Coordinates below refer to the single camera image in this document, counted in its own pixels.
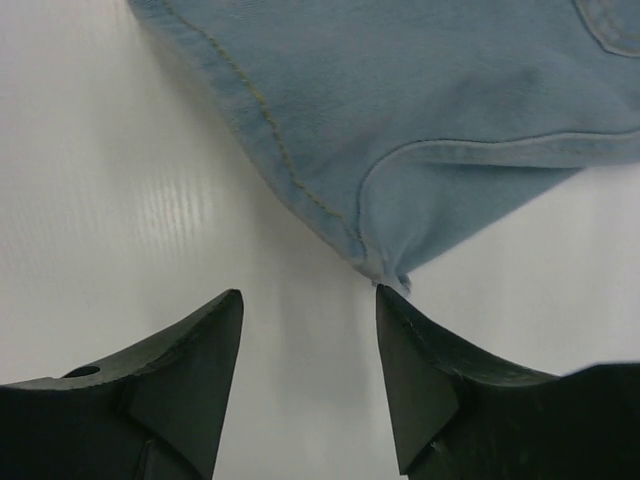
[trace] table surface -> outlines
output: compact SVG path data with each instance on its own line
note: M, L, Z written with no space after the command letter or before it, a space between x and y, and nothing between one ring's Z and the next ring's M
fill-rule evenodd
M124 0L5 0L0 383L227 288L246 317L215 478L397 478L374 291L289 213ZM413 275L411 301L555 373L640 359L640 165L594 169Z

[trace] jeans pocket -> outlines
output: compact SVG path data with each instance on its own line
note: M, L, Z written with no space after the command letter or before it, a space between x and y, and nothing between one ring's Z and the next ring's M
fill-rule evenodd
M574 0L584 23L611 53L640 58L639 0Z

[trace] light blue denim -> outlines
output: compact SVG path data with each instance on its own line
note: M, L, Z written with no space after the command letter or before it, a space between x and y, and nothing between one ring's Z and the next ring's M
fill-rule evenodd
M130 3L279 198L400 291L580 168L640 161L640 0Z

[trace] denim fabric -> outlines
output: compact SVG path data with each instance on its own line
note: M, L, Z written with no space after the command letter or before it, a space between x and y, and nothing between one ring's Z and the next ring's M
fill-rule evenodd
M375 282L640 160L638 0L130 0L279 198Z

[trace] jeans seam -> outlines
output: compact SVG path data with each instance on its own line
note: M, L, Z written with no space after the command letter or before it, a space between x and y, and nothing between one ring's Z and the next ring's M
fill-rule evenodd
M618 23L618 20L613 16L613 12L611 11L610 0L598 0L602 11L604 12L604 18L607 20L607 23L611 27L611 30L616 32L620 38L624 38L627 40L640 40L640 34L635 33L627 33L624 28Z
M364 190L364 186L366 185L367 181L369 180L369 177L372 176L373 172L382 164L386 163L387 160L392 159L394 157L398 157L400 155L402 155L403 153L405 153L406 151L413 151L414 149L420 149L420 148L429 148L431 146L440 146L443 149L448 149L448 150L453 150L457 147L467 147L467 148L481 148L481 147L496 147L495 150L495 155L492 156L492 159L494 161L501 161L501 160L509 160L509 161L513 161L516 159L522 159L522 158L530 158L530 157L535 157L535 156L539 156L542 153L544 153L544 151L540 151L539 149L535 149L529 152L520 152L520 153L513 153L513 151L511 149L509 149L509 151L505 152L505 153L501 153L498 151L498 149L503 149L505 147L518 147L519 144L521 147L527 147L527 146L536 146L536 144L534 143L535 140L539 140L539 141L545 141L545 140L550 140L551 142L555 141L562 141L562 140L579 140L579 137L581 135L585 135L586 139L593 139L592 134L577 134L577 133L563 133L563 134L555 134L555 135L548 135L548 136L544 136L544 137L531 137L525 140L516 140L516 141L506 141L506 142L478 142L478 141L465 141L465 140L417 140L417 141L413 141L413 142L408 142L405 143L403 145L400 145L392 150L389 150L386 154L382 155L380 158L378 158L372 165L371 167L367 170L367 172L365 173L362 182L360 182L360 185L358 187L358 193L357 193L357 198L358 198L358 217L357 217L357 225L360 231L362 231L363 229L363 225L362 225L362 195L363 195L363 190ZM635 139L640 139L640 130L631 132L631 133L627 133L627 134L612 134L612 135L607 135L606 141L608 142L623 142L625 140L635 140ZM604 157L607 155L611 155L610 151L604 151L604 150L597 150L597 149L580 149L580 148L575 148L575 149L570 149L570 148L557 148L557 149L552 149L549 148L548 145L541 145L542 147L547 147L546 151L549 152L556 152L556 153L563 153L563 154L569 154L569 155L589 155L592 157ZM487 164L487 163L476 163L473 162L474 159L477 159L477 155L473 155L473 154L469 154L469 155L460 155L459 153L455 153L452 152L450 155L437 155L437 156L433 156L430 155L428 157L428 163L431 163L433 165L438 165L438 164L456 164L456 165L481 165L481 166L490 166L490 167L499 167L499 166L509 166L509 164L505 165L505 164L500 164L500 163L496 163L496 164ZM469 163L459 163L460 161L471 161ZM574 168L579 168L579 167L573 167L573 166L566 166L566 167L547 167L547 166L543 166L543 167L536 167L536 168L558 168L558 169L574 169Z
M276 122L274 115L269 110L269 107L267 105L267 102L264 96L255 86L255 84L251 81L247 73L237 64L237 62L227 52L227 50L220 44L220 42L218 42L218 40L216 40L212 35L207 33L202 27L199 27L198 25L187 20L180 13L178 13L175 7L173 6L173 3L171 2L171 0L160 0L160 1L163 3L169 15L174 17L177 21L182 23L188 29L204 37L211 44L211 46L214 48L216 53L220 57L222 57L228 63L231 69L240 77L242 82L247 87L249 93L258 102L258 105L260 106L260 113L262 114L263 118L267 121L267 123L271 127L271 133L278 145L278 149L280 150L280 155L282 156L282 160L284 161L284 164L287 167L287 171L289 172L291 182L296 187L298 187L298 189L300 189L313 203L315 203L318 207L324 210L325 213L339 220L340 223L342 224L342 227L344 228L344 231L347 233L347 235L351 237L353 240L356 240L359 243L361 243L362 246L364 247L365 252L369 248L371 248L372 251L375 252L376 249L372 248L372 246L369 244L369 241L365 239L366 237L361 235L359 232L349 228L349 225L347 224L347 221L342 216L342 214L340 214L339 212L327 206L322 199L320 199L314 192L309 190L307 185L298 178L295 164L293 163L293 159L291 158L291 155L289 154L289 151L284 143L284 139L282 138L282 134L280 133L278 123Z

